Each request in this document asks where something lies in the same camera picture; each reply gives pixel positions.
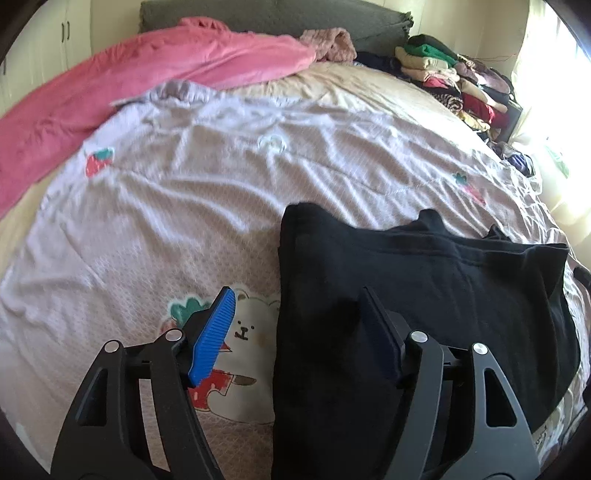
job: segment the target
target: cartoon bear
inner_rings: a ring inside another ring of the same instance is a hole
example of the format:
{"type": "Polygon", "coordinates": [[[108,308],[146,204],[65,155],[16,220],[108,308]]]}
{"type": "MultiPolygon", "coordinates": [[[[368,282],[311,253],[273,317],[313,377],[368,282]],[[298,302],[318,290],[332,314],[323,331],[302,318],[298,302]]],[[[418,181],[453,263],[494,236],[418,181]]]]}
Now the cartoon bear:
{"type": "Polygon", "coordinates": [[[277,350],[279,297],[262,300],[235,288],[236,315],[220,351],[215,370],[232,375],[225,389],[213,389],[209,410],[228,420],[270,423],[273,412],[272,379],[277,350]]]}

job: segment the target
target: ribbed blue pad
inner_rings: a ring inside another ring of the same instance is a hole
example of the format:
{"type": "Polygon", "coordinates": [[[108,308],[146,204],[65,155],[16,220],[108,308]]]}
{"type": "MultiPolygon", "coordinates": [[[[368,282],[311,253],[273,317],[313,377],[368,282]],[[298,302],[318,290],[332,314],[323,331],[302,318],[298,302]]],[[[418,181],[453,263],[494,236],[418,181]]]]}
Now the ribbed blue pad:
{"type": "Polygon", "coordinates": [[[232,290],[228,289],[193,347],[193,363],[189,370],[189,380],[194,387],[211,374],[235,312],[236,296],[232,290]]]}

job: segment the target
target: white blanket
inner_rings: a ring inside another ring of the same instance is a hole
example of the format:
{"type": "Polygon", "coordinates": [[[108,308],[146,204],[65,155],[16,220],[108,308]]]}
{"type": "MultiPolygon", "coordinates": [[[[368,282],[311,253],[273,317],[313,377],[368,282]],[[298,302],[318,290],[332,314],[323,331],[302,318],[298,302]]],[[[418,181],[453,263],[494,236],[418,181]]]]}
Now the white blanket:
{"type": "MultiPolygon", "coordinates": [[[[374,229],[435,208],[456,235],[497,224],[518,242],[566,241],[527,180],[460,121],[446,128],[456,125],[461,148],[407,118],[184,82],[124,102],[52,183],[0,284],[0,404],[29,448],[48,465],[107,340],[151,342],[230,285],[237,315],[193,401],[226,478],[268,478],[277,246],[289,203],[316,202],[374,229]],[[243,327],[249,341],[234,335],[243,327]]],[[[570,267],[565,295],[588,352],[591,310],[570,267]]],[[[582,355],[566,399],[534,434],[542,460],[581,411],[588,376],[582,355]]],[[[146,417],[163,466],[154,416],[146,417]]]]}

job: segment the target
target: bear's ear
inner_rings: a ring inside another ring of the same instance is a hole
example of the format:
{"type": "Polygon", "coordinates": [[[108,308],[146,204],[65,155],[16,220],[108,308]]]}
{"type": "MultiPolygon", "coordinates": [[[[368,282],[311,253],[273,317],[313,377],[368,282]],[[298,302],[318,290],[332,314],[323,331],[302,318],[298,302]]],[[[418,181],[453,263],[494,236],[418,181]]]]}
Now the bear's ear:
{"type": "Polygon", "coordinates": [[[248,293],[241,288],[234,288],[234,293],[236,294],[236,301],[238,300],[246,300],[248,298],[248,293]]]}

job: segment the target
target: white cabinet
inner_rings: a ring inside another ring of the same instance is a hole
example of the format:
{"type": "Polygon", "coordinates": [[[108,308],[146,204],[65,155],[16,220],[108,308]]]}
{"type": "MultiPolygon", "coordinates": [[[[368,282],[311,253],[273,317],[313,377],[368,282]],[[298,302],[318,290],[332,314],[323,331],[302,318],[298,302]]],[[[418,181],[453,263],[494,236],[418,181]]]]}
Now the white cabinet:
{"type": "Polygon", "coordinates": [[[48,0],[29,20],[0,65],[0,115],[90,57],[91,1],[48,0]]]}

